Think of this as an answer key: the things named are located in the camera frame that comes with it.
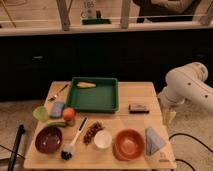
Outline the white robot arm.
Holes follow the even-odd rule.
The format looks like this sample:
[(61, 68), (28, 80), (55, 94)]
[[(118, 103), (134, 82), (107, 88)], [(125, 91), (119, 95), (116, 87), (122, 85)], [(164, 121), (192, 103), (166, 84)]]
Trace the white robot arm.
[(174, 68), (166, 74), (166, 86), (158, 94), (164, 125), (172, 122), (175, 107), (186, 99), (213, 114), (213, 88), (205, 84), (207, 78), (208, 69), (200, 62)]

